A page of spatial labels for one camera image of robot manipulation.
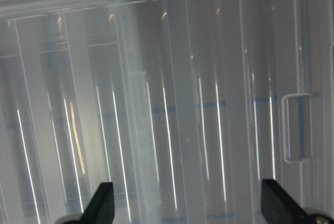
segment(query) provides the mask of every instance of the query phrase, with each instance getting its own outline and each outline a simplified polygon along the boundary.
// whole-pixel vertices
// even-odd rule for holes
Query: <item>transparent storage box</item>
[[[0,223],[333,216],[332,46],[332,0],[0,0]]]

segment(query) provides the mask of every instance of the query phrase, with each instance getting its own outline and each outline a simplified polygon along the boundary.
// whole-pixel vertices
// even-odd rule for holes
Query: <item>plastic container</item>
[[[0,0],[0,223],[334,215],[332,0]]]

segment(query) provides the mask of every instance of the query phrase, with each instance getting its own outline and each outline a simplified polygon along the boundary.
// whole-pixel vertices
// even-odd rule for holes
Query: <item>clear plastic bin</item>
[[[0,0],[0,223],[333,216],[332,46],[332,0]]]

